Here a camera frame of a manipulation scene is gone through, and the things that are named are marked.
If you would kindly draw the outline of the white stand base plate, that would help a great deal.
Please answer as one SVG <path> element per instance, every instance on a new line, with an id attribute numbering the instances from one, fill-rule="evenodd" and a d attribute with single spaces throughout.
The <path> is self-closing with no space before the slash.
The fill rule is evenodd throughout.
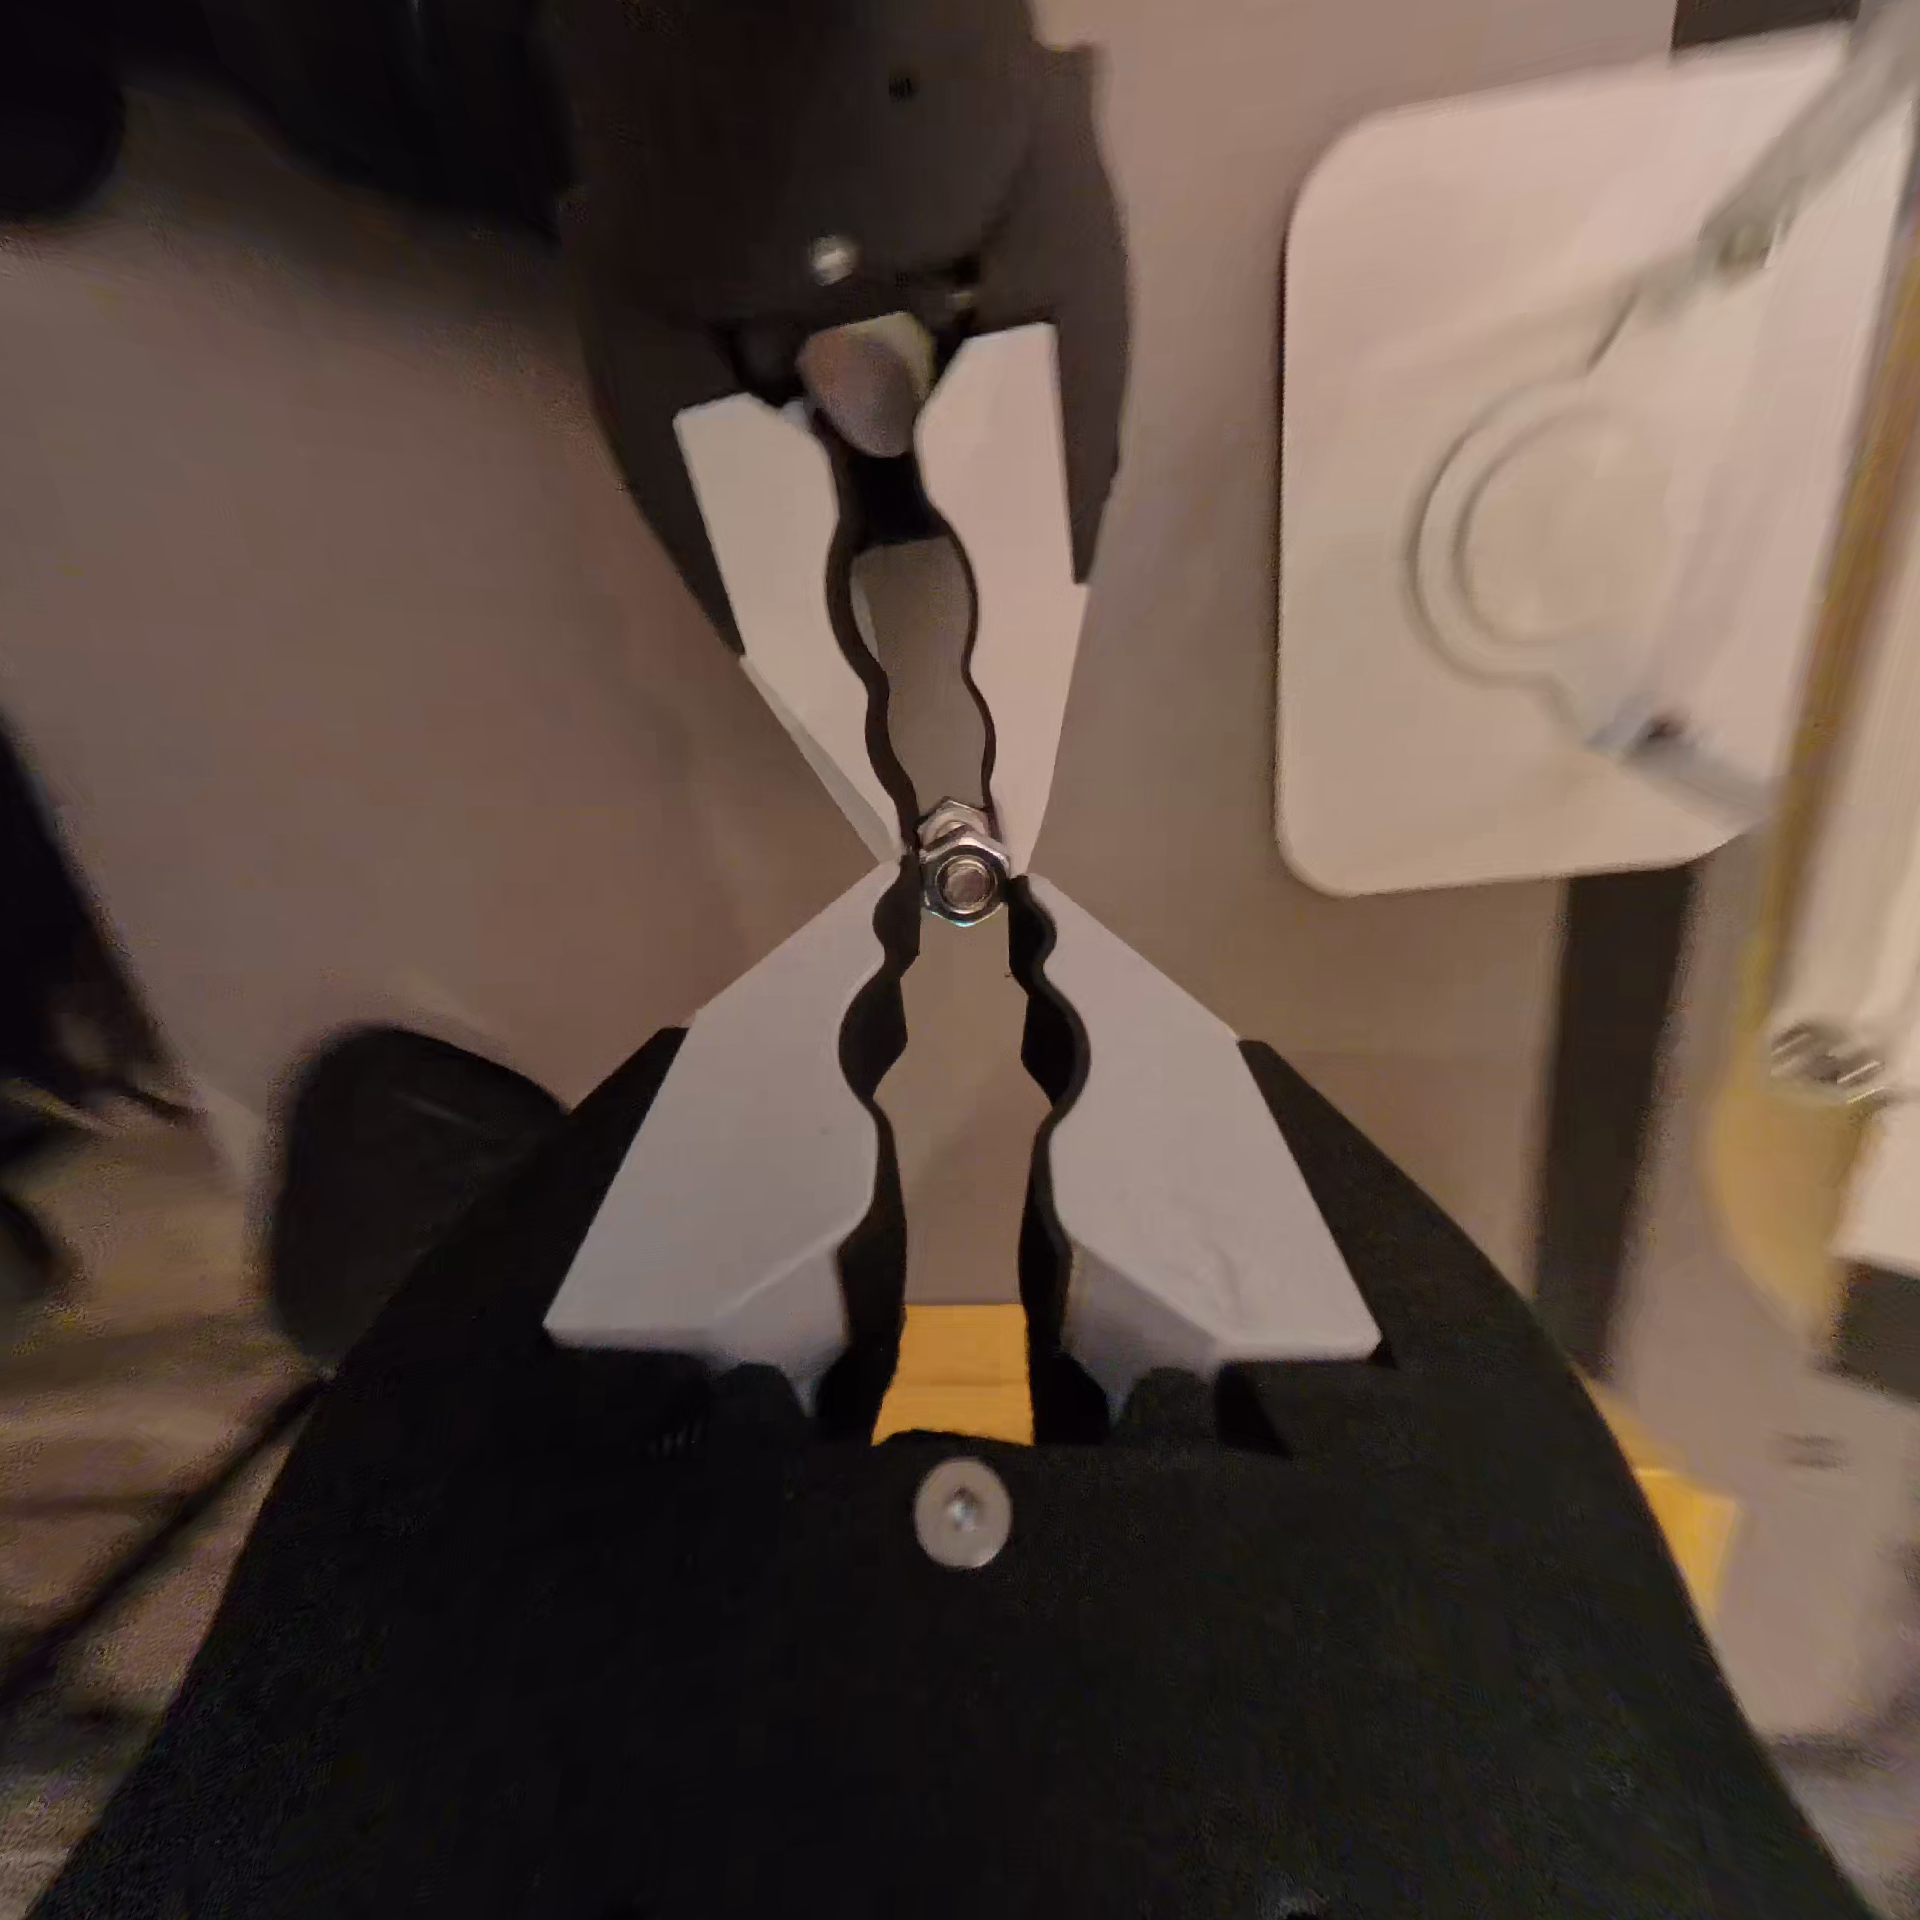
<path id="1" fill-rule="evenodd" d="M 1616 768 L 1584 766 L 1529 689 L 1451 681 L 1410 628 L 1423 548 L 1406 542 L 1433 455 L 1479 399 L 1542 396 L 1570 370 L 1574 297 L 1619 287 L 1643 236 L 1686 238 L 1723 202 L 1840 64 L 1854 29 L 1761 39 L 1496 87 L 1360 121 L 1322 157 L 1288 228 L 1281 453 L 1279 841 L 1332 896 L 1668 868 L 1758 824 L 1785 774 L 1818 598 L 1857 457 L 1916 98 L 1799 213 L 1767 270 L 1705 302 L 1628 372 L 1672 384 L 1620 430 L 1564 422 L 1529 447 L 1462 446 L 1432 494 L 1474 604 L 1496 622 L 1560 625 L 1619 607 L 1672 551 L 1686 494 L 1687 585 L 1672 625 L 1698 678 L 1689 710 L 1713 752 L 1767 783 L 1719 839 Z"/>

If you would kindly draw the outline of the yellow plastic bin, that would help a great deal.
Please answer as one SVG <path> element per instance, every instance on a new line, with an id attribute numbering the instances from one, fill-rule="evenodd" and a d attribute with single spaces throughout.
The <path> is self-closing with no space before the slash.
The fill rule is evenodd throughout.
<path id="1" fill-rule="evenodd" d="M 1665 1535 L 1702 1620 L 1715 1620 L 1742 1506 L 1689 1465 L 1599 1381 L 1583 1378 Z M 1035 1437 L 1025 1312 L 1009 1303 L 911 1304 L 873 1441 L 900 1432 L 963 1432 L 1014 1446 Z"/>

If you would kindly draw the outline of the wooden stand board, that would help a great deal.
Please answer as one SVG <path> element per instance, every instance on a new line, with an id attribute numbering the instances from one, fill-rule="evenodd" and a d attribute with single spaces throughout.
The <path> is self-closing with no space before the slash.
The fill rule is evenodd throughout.
<path id="1" fill-rule="evenodd" d="M 1846 1280 L 1830 1254 L 1843 1189 L 1868 1136 L 1864 1104 L 1843 1106 L 1777 1079 L 1767 1020 L 1793 921 L 1859 704 L 1868 641 L 1905 552 L 1916 489 L 1919 242 L 1910 188 L 1840 502 L 1832 567 L 1791 730 L 1779 804 L 1761 839 L 1761 889 L 1745 917 L 1736 1010 L 1710 1114 L 1704 1189 L 1715 1236 L 1774 1316 L 1811 1353 L 1834 1334 Z"/>

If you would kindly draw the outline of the steel hex bolt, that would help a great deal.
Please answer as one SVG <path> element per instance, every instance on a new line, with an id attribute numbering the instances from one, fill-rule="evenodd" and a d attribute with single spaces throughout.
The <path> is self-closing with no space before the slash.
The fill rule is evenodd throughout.
<path id="1" fill-rule="evenodd" d="M 991 921 L 1009 887 L 1009 856 L 991 836 L 961 832 L 920 849 L 920 909 L 932 921 L 955 928 Z"/>

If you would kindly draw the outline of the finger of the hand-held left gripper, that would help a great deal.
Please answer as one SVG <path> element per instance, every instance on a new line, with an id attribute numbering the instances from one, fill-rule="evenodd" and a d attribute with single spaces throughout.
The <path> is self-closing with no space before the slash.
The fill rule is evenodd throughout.
<path id="1" fill-rule="evenodd" d="M 929 502 L 967 565 L 967 681 L 992 738 L 983 781 L 1014 873 L 1030 873 L 1089 610 L 1054 325 L 961 344 L 920 413 L 918 453 Z"/>
<path id="2" fill-rule="evenodd" d="M 898 858 L 904 806 L 870 740 L 881 666 L 854 610 L 828 446 L 801 406 L 748 392 L 679 410 L 675 431 L 744 671 L 863 842 Z"/>

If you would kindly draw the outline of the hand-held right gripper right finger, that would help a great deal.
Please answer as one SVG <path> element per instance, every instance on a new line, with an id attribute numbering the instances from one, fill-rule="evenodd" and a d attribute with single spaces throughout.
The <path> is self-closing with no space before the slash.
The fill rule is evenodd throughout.
<path id="1" fill-rule="evenodd" d="M 1025 1309 L 1043 1370 L 1120 1417 L 1155 1374 L 1366 1362 L 1382 1325 L 1240 1033 L 1051 879 L 1011 921 L 1047 1097 Z"/>

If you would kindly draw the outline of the person's left hand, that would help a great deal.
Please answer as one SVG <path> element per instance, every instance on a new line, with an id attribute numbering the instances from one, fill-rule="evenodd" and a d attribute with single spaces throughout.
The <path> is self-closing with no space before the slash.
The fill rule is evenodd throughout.
<path id="1" fill-rule="evenodd" d="M 537 1 L 207 1 L 212 55 L 324 173 L 551 242 L 575 169 Z"/>

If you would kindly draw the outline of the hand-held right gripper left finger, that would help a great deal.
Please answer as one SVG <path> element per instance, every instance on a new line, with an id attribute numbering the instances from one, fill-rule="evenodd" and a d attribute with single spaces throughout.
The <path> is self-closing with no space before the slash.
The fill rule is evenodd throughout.
<path id="1" fill-rule="evenodd" d="M 920 928 L 911 868 L 873 868 L 691 1020 L 545 1330 L 575 1350 L 780 1370 L 817 1412 L 859 1342 L 844 1252 L 889 1152 L 849 1023 Z"/>

